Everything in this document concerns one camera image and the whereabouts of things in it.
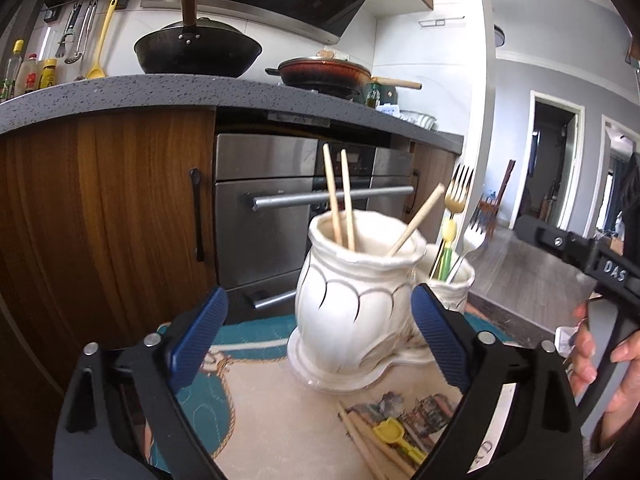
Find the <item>gray wood floor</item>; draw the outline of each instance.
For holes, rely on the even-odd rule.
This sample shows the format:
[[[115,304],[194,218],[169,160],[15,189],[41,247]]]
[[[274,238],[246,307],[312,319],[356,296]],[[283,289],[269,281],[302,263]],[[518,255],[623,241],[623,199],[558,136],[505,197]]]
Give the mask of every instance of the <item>gray wood floor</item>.
[[[476,269],[472,292],[551,332],[576,323],[571,312],[595,284],[505,228],[496,228],[469,261]]]

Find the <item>door frame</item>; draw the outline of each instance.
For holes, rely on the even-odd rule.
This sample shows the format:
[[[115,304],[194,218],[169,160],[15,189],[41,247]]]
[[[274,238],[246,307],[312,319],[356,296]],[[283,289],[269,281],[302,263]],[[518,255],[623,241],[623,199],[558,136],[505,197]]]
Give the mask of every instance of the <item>door frame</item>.
[[[527,181],[527,170],[529,169],[529,157],[531,154],[531,143],[533,140],[533,125],[536,115],[536,102],[561,108],[568,112],[574,113],[578,117],[577,122],[577,138],[574,151],[574,163],[572,164],[572,170],[569,174],[570,185],[567,192],[566,200],[562,206],[562,212],[560,215],[561,229],[567,229],[569,225],[569,218],[571,212],[574,209],[575,195],[578,191],[578,181],[580,180],[580,169],[582,168],[582,152],[584,150],[584,113],[585,108],[582,105],[577,105],[570,101],[566,101],[559,97],[555,97],[549,94],[543,94],[542,92],[531,91],[530,103],[529,103],[529,127],[527,129],[527,140],[525,143],[524,154],[522,156],[522,168],[520,170],[520,178],[518,180],[518,190],[516,192],[516,200],[514,202],[513,211],[511,211],[511,221],[509,229],[513,229],[518,218],[518,211],[520,210],[520,202],[522,202],[522,194],[524,193],[524,186]]]
[[[633,131],[628,126],[625,126],[621,122],[607,117],[606,115],[602,115],[602,125],[600,129],[600,151],[598,154],[598,173],[596,174],[596,187],[594,188],[596,193],[593,195],[593,199],[591,200],[591,208],[589,209],[589,216],[587,217],[587,223],[584,226],[584,233],[582,236],[585,238],[591,237],[593,230],[595,228],[595,223],[597,220],[596,217],[596,209],[600,210],[600,206],[598,204],[602,204],[602,200],[604,200],[604,196],[600,196],[600,185],[602,184],[602,169],[604,167],[604,145],[605,139],[607,135],[606,124],[610,123],[615,126],[617,129],[623,131],[626,136],[629,136],[633,142],[636,144],[636,150],[640,150],[640,134]]]

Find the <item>chair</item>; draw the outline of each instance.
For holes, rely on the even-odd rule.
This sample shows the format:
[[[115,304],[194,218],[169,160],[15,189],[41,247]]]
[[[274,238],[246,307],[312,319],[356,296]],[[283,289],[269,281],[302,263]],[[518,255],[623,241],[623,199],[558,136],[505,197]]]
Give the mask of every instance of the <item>chair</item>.
[[[504,178],[502,180],[502,185],[500,186],[500,191],[496,196],[495,200],[480,200],[478,203],[478,211],[479,213],[486,218],[486,234],[489,238],[494,237],[494,229],[496,224],[498,223],[498,209],[500,209],[500,202],[502,202],[502,196],[504,195],[504,190],[509,183],[509,179],[511,177],[511,171],[513,171],[513,167],[516,165],[515,160],[510,160],[507,165],[507,171],[504,172]]]

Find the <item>screw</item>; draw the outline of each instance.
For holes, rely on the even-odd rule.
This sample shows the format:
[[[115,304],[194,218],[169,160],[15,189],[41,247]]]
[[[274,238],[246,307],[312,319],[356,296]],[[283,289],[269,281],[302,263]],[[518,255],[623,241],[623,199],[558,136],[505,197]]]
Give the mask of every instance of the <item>screw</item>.
[[[152,332],[145,337],[145,346],[151,348],[152,346],[156,346],[161,341],[162,336],[158,332]]]
[[[549,339],[545,339],[542,343],[540,343],[542,349],[548,354],[552,354],[556,351],[556,345],[554,345]]]
[[[89,343],[82,351],[84,355],[93,355],[98,351],[98,343]]]
[[[492,345],[495,343],[495,335],[487,331],[480,332],[478,334],[478,340],[485,345]]]

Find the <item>human hand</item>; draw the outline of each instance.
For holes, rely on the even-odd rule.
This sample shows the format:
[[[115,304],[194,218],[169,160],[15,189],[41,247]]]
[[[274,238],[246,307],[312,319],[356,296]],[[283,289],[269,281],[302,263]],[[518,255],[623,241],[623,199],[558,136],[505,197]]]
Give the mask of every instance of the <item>human hand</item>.
[[[586,304],[578,305],[574,316],[584,319],[587,316]],[[574,395],[579,394],[596,379],[597,371],[591,364],[596,350],[593,336],[586,323],[581,323],[575,338],[575,348],[571,354],[574,370],[569,382]],[[640,331],[633,333],[611,352],[611,362],[630,361],[623,381],[613,395],[602,417],[599,436],[600,450],[611,446],[625,430],[640,402]]]

